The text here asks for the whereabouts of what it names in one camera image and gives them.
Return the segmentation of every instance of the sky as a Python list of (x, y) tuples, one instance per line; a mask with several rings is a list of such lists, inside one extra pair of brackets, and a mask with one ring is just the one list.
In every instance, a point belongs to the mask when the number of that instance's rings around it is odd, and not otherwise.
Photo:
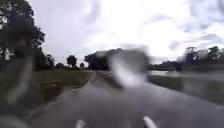
[(119, 47), (142, 48), (160, 63), (189, 46), (224, 47), (224, 0), (28, 1), (56, 62)]

